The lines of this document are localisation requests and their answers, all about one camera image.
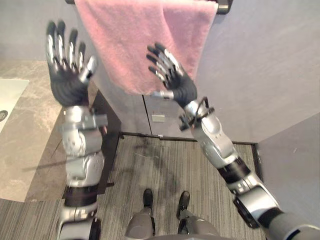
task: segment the marble countertop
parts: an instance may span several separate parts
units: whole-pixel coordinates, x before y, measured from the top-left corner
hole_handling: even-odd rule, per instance
[[[0,134],[0,198],[24,202],[62,107],[45,61],[0,60],[0,78],[29,80]]]

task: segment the sink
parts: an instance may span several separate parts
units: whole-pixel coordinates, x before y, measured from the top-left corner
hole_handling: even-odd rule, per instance
[[[0,78],[0,133],[28,84],[25,79]]]

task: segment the light switch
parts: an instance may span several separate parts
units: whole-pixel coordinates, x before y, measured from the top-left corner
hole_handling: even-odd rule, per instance
[[[165,115],[152,114],[151,118],[152,118],[152,122],[155,122],[155,123],[164,123],[165,122]]]

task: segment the towel rack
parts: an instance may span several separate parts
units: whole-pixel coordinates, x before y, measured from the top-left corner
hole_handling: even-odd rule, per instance
[[[215,0],[214,2],[217,2],[219,4],[216,14],[219,14],[219,15],[227,14],[230,11],[233,1],[234,0]],[[75,0],[65,0],[65,2],[67,4],[75,4]]]

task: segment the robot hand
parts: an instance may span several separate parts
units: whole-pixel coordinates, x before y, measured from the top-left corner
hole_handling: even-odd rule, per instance
[[[88,106],[88,84],[98,62],[91,56],[84,65],[86,45],[81,42],[76,60],[75,49],[78,32],[71,31],[67,55],[65,52],[65,23],[60,21],[56,27],[49,22],[46,30],[46,59],[49,68],[51,90],[55,99],[63,107]]]
[[[147,47],[153,56],[147,54],[146,57],[157,68],[149,66],[149,70],[163,82],[167,90],[155,91],[152,96],[173,99],[184,108],[197,99],[197,88],[181,64],[163,45],[156,42],[154,46]]]

